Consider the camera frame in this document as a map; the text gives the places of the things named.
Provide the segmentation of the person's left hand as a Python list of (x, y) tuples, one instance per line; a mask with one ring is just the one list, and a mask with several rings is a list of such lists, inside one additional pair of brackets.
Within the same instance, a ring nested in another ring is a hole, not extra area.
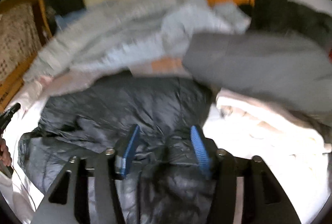
[(5, 166), (9, 167), (11, 166), (12, 158), (9, 152), (9, 148), (6, 145), (6, 141), (3, 138), (1, 138), (0, 145), (1, 145), (1, 161)]

